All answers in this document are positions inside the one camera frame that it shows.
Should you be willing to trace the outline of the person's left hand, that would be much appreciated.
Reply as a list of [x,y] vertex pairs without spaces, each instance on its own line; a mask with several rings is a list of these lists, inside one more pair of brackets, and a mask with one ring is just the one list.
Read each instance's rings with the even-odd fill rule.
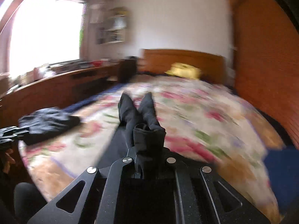
[[15,159],[11,156],[11,154],[13,153],[14,153],[13,149],[9,148],[1,154],[1,158],[4,161],[3,172],[6,174],[9,173],[11,165],[16,164]]

